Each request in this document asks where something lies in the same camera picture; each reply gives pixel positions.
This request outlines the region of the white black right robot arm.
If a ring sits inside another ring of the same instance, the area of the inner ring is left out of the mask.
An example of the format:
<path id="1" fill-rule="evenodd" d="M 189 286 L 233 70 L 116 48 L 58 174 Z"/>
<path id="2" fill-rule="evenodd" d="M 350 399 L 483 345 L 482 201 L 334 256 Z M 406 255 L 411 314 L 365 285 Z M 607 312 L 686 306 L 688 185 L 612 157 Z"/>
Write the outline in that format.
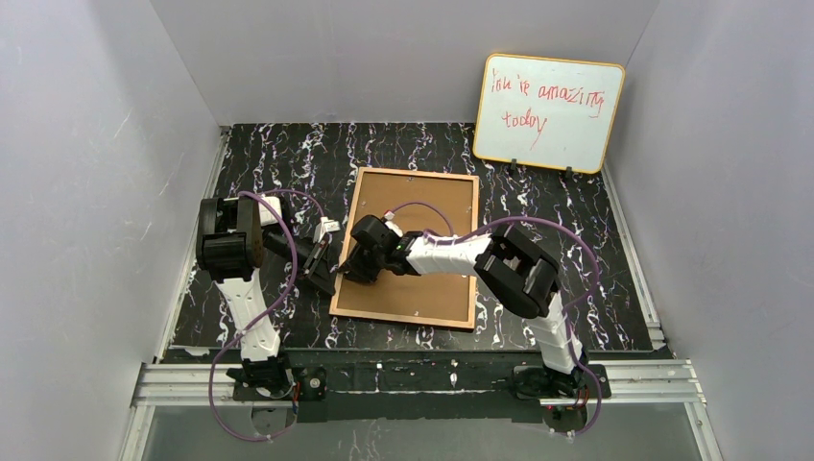
<path id="1" fill-rule="evenodd" d="M 528 320 L 545 368 L 571 375 L 586 366 L 583 345 L 566 321 L 560 265 L 520 227 L 501 218 L 464 236 L 403 231 L 391 219 L 367 215 L 350 232 L 355 242 L 339 272 L 374 283 L 381 271 L 397 276 L 476 277 L 514 315 Z"/>

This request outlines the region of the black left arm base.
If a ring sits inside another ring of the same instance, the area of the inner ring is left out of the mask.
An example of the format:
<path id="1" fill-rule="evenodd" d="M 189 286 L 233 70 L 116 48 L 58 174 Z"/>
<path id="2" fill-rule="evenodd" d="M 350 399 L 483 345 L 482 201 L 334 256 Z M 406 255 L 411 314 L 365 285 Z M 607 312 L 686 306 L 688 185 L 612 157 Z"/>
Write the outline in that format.
<path id="1" fill-rule="evenodd" d="M 239 367 L 227 369 L 226 375 L 234 380 L 236 401 L 320 401 L 326 394 L 325 368 L 295 367 L 287 356 L 244 360 Z"/>

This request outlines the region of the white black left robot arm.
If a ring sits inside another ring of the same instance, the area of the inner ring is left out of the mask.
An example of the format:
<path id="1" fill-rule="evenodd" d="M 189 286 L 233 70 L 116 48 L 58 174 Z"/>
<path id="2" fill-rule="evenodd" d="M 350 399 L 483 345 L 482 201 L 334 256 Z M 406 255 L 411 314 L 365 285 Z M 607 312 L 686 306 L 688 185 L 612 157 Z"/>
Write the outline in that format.
<path id="1" fill-rule="evenodd" d="M 293 264 L 297 281 L 328 297 L 335 293 L 338 256 L 333 237 L 341 229 L 325 215 L 311 237 L 296 237 L 290 213 L 276 194 L 204 199 L 200 203 L 196 262 L 227 302 L 239 338 L 241 360 L 277 358 L 281 337 L 268 312 L 260 272 L 270 251 Z"/>

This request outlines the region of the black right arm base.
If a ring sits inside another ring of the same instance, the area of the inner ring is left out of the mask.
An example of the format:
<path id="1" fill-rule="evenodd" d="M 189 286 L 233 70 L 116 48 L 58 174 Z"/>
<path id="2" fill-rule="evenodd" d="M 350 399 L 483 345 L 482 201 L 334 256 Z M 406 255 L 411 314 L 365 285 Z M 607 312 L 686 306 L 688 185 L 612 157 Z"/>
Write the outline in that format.
<path id="1" fill-rule="evenodd" d="M 575 368 L 571 374 L 563 374 L 544 366 L 515 366 L 508 378 L 510 390 L 520 399 L 557 399 L 575 402 L 588 390 L 588 397 L 610 398 L 610 378 L 603 365 L 589 364 L 588 373 Z"/>

